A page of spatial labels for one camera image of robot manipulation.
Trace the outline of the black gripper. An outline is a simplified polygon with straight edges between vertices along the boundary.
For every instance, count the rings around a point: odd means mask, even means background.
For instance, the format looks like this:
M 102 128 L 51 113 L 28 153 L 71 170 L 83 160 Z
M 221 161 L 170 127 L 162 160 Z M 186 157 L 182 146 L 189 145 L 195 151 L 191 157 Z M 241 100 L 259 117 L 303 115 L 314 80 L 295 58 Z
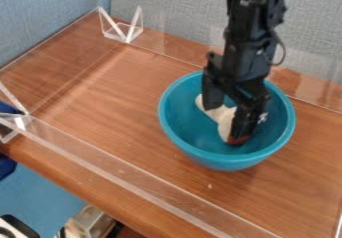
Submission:
M 223 105 L 225 97 L 237 104 L 230 145 L 242 145 L 255 133 L 258 125 L 267 119 L 266 104 L 270 93 L 265 78 L 270 73 L 277 42 L 262 40 L 227 44 L 223 54 L 210 52 L 202 77 L 202 98 L 205 110 Z

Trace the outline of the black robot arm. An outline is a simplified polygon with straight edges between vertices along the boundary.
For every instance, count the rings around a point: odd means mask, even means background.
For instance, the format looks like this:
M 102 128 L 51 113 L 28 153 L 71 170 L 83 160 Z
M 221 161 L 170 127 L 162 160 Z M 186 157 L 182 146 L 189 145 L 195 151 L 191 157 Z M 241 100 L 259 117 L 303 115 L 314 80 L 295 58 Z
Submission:
M 197 105 L 230 145 L 246 143 L 267 119 L 265 78 L 279 63 L 275 51 L 285 46 L 275 31 L 285 13 L 285 0 L 227 0 L 225 51 L 207 55 Z

